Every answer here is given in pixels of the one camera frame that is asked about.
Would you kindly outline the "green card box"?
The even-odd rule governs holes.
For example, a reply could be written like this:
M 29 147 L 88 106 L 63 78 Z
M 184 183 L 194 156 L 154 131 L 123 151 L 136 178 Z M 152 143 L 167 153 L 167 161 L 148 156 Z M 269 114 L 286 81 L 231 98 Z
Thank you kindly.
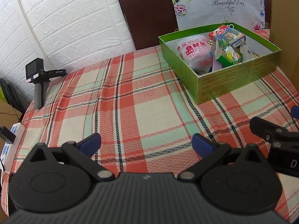
M 229 67 L 243 62 L 242 53 L 236 50 L 224 39 L 222 41 L 216 41 L 214 54 L 216 61 L 219 62 L 223 67 Z

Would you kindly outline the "blue card deck box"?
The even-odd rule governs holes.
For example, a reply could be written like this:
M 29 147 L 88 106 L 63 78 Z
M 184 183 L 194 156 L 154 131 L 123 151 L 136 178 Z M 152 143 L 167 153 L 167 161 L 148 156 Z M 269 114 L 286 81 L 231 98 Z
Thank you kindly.
M 238 46 L 242 45 L 246 41 L 245 34 L 235 30 L 234 28 L 227 27 L 221 29 L 217 35 L 216 39 L 218 41 L 222 41 L 223 39 L 232 45 L 234 48 L 237 48 Z

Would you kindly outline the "red playing card box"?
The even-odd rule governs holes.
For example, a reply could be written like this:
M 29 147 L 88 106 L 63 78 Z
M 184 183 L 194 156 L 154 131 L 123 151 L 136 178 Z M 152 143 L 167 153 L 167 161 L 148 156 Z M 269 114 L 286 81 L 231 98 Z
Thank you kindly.
M 216 30 L 210 32 L 208 34 L 209 38 L 213 41 L 215 41 L 216 36 L 219 34 L 224 34 L 226 32 L 226 29 L 228 28 L 228 26 L 226 25 L 221 25 L 220 27 L 218 27 Z

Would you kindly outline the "white patterned drawstring pouch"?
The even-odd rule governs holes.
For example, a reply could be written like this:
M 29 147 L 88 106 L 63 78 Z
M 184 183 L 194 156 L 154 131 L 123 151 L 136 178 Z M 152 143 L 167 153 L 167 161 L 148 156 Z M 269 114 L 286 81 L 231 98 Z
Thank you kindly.
M 246 44 L 240 46 L 240 50 L 243 55 L 243 61 L 249 61 L 259 57 L 259 54 L 251 50 Z

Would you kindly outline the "green cardboard box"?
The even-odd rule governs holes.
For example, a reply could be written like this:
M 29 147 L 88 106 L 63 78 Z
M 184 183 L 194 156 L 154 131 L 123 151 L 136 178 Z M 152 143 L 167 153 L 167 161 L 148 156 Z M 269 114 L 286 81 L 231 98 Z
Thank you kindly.
M 219 46 L 219 51 L 214 57 L 221 68 L 203 75 L 196 74 L 179 54 L 177 43 L 181 39 L 196 35 L 207 38 L 208 34 L 219 26 L 219 24 L 211 24 L 159 36 L 163 58 L 197 104 L 205 103 L 256 81 L 274 72 L 278 64 L 281 53 L 279 47 L 253 31 L 234 23 L 234 29 L 245 35 L 245 50 L 250 52 L 253 58 L 232 64 L 224 57 L 227 49 Z

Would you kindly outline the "plaid bed sheet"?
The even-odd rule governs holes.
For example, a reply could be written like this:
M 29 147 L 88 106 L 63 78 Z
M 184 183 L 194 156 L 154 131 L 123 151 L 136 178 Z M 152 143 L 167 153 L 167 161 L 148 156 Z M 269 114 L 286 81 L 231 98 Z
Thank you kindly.
M 131 52 L 55 80 L 45 106 L 27 108 L 12 171 L 37 142 L 57 147 L 95 132 L 102 145 L 94 160 L 114 173 L 179 173 L 199 159 L 191 147 L 195 133 L 233 147 L 256 143 L 267 153 L 270 146 L 250 132 L 250 119 L 258 116 L 296 131 L 290 110 L 297 102 L 298 92 L 276 70 L 197 105 L 159 46 Z

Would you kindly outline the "black power adapter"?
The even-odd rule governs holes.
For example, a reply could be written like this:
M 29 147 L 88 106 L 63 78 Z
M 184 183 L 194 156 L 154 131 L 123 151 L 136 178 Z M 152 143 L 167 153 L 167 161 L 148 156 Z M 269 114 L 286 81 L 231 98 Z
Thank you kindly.
M 13 144 L 16 136 L 5 126 L 0 127 L 0 137 L 8 144 Z

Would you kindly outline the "white power strip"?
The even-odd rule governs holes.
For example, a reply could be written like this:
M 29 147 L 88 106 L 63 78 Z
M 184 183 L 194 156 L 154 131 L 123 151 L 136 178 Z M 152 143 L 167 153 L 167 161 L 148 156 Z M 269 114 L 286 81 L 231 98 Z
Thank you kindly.
M 1 170 L 2 172 L 10 172 L 12 164 L 16 156 L 16 151 L 19 147 L 20 140 L 24 134 L 25 127 L 22 123 L 15 123 L 10 129 L 11 133 L 15 135 L 13 143 L 5 142 L 1 152 Z

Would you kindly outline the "spare black handheld gripper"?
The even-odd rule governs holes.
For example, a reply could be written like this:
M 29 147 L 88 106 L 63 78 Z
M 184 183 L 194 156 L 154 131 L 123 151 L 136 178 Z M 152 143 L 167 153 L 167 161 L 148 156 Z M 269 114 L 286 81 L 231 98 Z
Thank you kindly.
M 44 106 L 46 92 L 51 78 L 64 77 L 65 69 L 44 69 L 44 60 L 36 58 L 25 66 L 26 81 L 34 84 L 34 108 L 41 109 Z

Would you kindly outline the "brown cardboard panel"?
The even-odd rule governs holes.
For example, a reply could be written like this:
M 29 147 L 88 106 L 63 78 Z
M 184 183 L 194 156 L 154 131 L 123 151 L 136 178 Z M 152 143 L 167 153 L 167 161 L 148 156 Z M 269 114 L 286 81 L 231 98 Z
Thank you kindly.
M 281 49 L 279 67 L 298 83 L 298 0 L 272 0 L 270 41 Z

